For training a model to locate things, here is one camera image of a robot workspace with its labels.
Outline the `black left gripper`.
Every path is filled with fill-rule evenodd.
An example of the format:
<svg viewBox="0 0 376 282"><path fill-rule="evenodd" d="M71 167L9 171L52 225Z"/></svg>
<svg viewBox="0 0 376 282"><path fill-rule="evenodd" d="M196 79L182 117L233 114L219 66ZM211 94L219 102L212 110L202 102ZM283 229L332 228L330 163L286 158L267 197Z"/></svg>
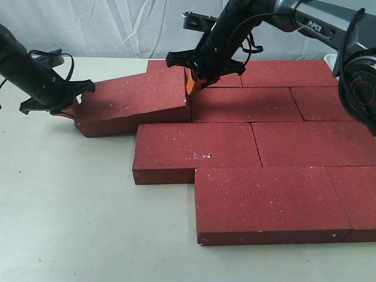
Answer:
<svg viewBox="0 0 376 282"><path fill-rule="evenodd" d="M19 88L30 96L20 104L19 111L23 114L44 111L75 120L79 106L77 97L86 92L94 92L95 84L90 79L65 80L52 69L41 69L37 73L21 77Z"/></svg>

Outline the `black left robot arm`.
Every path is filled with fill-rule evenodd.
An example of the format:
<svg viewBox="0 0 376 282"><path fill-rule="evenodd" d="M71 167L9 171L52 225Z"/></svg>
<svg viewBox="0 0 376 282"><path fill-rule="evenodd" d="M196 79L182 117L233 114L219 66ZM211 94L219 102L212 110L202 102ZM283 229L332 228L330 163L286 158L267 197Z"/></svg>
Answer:
<svg viewBox="0 0 376 282"><path fill-rule="evenodd" d="M30 98L20 104L19 111L27 115L32 111L49 112L53 116L74 119L78 105L77 96L94 92L95 84L90 80L72 81L75 61L66 78L54 68L64 63L61 49L50 52L27 51L10 32L1 25L1 76L11 82Z"/></svg>

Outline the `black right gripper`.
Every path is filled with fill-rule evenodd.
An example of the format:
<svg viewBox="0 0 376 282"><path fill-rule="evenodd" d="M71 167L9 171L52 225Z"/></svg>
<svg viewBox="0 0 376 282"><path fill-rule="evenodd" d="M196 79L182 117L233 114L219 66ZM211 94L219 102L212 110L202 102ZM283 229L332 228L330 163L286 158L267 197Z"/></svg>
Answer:
<svg viewBox="0 0 376 282"><path fill-rule="evenodd" d="M169 52L168 67L189 68L186 82L187 95L195 95L202 89L217 83L219 77L236 73L242 75L245 66L232 59L246 39L246 30L234 27L214 26L206 31L192 50Z"/></svg>

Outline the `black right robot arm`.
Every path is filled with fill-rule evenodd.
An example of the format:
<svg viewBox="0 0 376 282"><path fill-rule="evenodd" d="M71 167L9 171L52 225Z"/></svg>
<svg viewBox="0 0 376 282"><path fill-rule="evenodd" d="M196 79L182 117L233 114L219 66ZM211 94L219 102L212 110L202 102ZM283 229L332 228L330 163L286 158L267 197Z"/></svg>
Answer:
<svg viewBox="0 0 376 282"><path fill-rule="evenodd" d="M241 75L246 66L233 55L244 49L260 53L252 31L263 22L284 31L298 31L337 52L333 76L338 79L342 106L355 120L375 128L375 16L322 1L228 1L218 18L184 13L184 28L200 31L192 50L169 52L168 67L190 71L188 94L215 84L225 75Z"/></svg>

